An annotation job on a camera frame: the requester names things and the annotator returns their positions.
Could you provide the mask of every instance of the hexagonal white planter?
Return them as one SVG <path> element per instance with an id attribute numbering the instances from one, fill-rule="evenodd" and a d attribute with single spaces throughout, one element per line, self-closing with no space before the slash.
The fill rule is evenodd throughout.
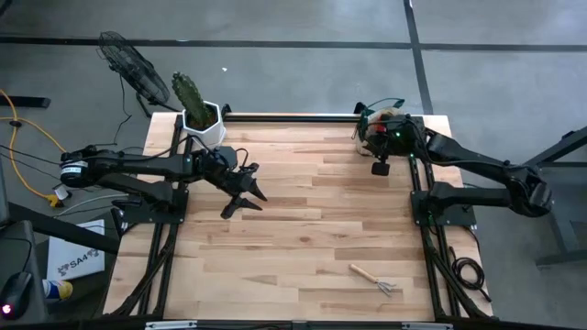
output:
<path id="1" fill-rule="evenodd" d="M 206 104 L 206 106 L 208 108 L 216 111 L 216 118 L 218 118 L 218 121 L 216 121 L 216 123 L 213 124 L 212 126 L 210 126 L 208 129 L 203 130 L 203 131 L 190 128 L 186 124 L 185 109 L 183 109 L 183 111 L 182 111 L 183 129 L 190 135 L 198 136 L 200 139 L 202 139 L 202 142 L 204 142 L 204 144 L 207 147 L 209 147 L 210 149 L 214 149 L 216 146 L 219 146 L 222 143 L 222 140 L 224 140 L 224 137 L 227 134 L 227 129 L 224 127 L 224 122 L 222 121 L 222 115 L 220 114 L 220 107 L 218 106 L 218 104 L 213 104 L 213 103 L 207 102 L 207 101 L 204 101 L 204 103 Z M 203 147 L 196 138 L 194 138 L 194 143 L 195 143 L 194 147 L 196 147 L 196 146 L 200 146 L 200 148 Z"/>

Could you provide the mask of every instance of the gray floor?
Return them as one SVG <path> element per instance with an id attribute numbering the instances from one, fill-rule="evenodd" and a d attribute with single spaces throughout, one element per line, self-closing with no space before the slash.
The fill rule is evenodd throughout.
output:
<path id="1" fill-rule="evenodd" d="M 587 3 L 582 0 L 412 3 L 422 42 L 587 43 Z M 4 35 L 95 37 L 108 29 L 130 39 L 409 42 L 401 0 L 18 0 L 0 17 Z M 49 110 L 21 109 L 20 115 L 43 125 L 67 149 L 110 142 L 124 118 L 118 77 L 95 49 L 0 45 L 0 88 L 50 97 Z M 228 102 L 238 112 L 348 113 L 358 101 L 397 96 L 407 100 L 406 111 L 422 114 L 411 50 L 139 51 L 166 82 L 174 71 L 186 72 L 205 99 Z M 423 58 L 434 113 L 449 116 L 454 136 L 467 148 L 524 161 L 587 123 L 587 53 L 424 51 Z M 179 105 L 173 96 L 170 104 Z M 119 147 L 141 146 L 149 121 L 128 86 L 126 109 L 133 117 L 122 128 Z M 5 127 L 0 131 L 3 144 L 10 133 Z M 27 126 L 16 148 L 59 157 L 50 142 Z M 584 150 L 578 153 L 585 156 Z M 22 187 L 6 162 L 5 168 L 12 201 L 54 213 Z M 33 170 L 21 170 L 43 192 L 56 184 Z M 463 177 L 494 186 L 468 172 Z M 89 196 L 79 192 L 73 201 Z M 536 258 L 557 252 L 548 219 L 494 208 L 475 211 L 495 314 L 511 321 L 587 327 L 587 264 L 534 265 Z M 87 215 L 93 214 L 69 219 L 79 222 Z"/>

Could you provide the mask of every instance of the electric fan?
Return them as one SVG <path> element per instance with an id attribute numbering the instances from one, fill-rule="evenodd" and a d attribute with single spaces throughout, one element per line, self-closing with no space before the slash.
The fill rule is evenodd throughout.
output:
<path id="1" fill-rule="evenodd" d="M 179 112 L 166 105 L 169 100 L 169 90 L 159 74 L 155 72 L 153 64 L 130 46 L 126 39 L 114 31 L 106 31 L 100 33 L 98 44 L 110 69 L 120 74 L 137 91 L 137 101 L 147 117 L 150 118 L 151 113 L 143 104 L 141 96 L 151 105 L 160 105 Z"/>

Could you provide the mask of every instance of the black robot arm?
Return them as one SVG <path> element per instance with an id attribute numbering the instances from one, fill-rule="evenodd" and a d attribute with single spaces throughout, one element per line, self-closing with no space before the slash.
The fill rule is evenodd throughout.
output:
<path id="1" fill-rule="evenodd" d="M 436 182 L 423 205 L 432 214 L 442 214 L 453 204 L 504 206 L 530 217 L 550 211 L 551 191 L 532 167 L 513 165 L 508 160 L 500 161 L 468 150 L 410 115 L 384 115 L 380 122 L 373 124 L 379 126 L 377 133 L 366 138 L 365 147 L 380 160 L 373 164 L 373 174 L 388 174 L 389 165 L 385 161 L 389 156 L 408 156 L 438 166 L 456 166 L 505 185 L 505 189 L 464 189 Z"/>
<path id="2" fill-rule="evenodd" d="M 252 174 L 259 164 L 238 165 L 237 152 L 231 147 L 214 150 L 197 150 L 170 157 L 142 156 L 99 150 L 88 146 L 61 155 L 61 181 L 73 188 L 99 185 L 124 193 L 138 195 L 148 204 L 174 207 L 177 203 L 172 182 L 191 183 L 206 180 L 231 197 L 222 212 L 229 218 L 239 207 L 261 210 L 259 206 L 241 198 L 249 192 L 263 201 L 267 198 L 260 191 Z M 168 181 L 146 182 L 124 174 L 149 174 L 164 176 Z"/>

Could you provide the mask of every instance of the wood plank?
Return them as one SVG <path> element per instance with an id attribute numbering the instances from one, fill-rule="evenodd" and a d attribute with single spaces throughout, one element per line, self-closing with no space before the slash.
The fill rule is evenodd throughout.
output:
<path id="1" fill-rule="evenodd" d="M 443 115 L 425 116 L 428 127 L 450 134 Z M 175 114 L 155 113 L 146 155 L 170 146 Z M 372 158 L 356 153 L 352 124 L 227 123 L 224 144 L 246 148 L 248 162 L 268 197 L 263 211 L 220 217 L 229 198 L 205 181 L 189 185 L 180 226 L 165 318 L 328 321 L 430 321 L 433 312 L 422 241 L 413 224 L 412 183 L 405 158 L 389 159 L 390 176 L 371 175 Z M 244 153 L 238 157 L 243 160 Z M 455 168 L 434 166 L 437 180 L 462 185 Z M 161 177 L 141 176 L 155 182 Z M 470 233 L 447 228 L 459 257 L 479 260 Z M 105 312 L 132 292 L 147 264 L 153 225 L 124 235 Z M 349 270 L 356 264 L 395 284 L 392 298 Z M 464 276 L 473 274 L 468 269 Z M 441 301 L 447 305 L 446 284 Z M 155 301 L 161 273 L 153 285 Z M 478 292 L 470 297 L 486 313 Z"/>

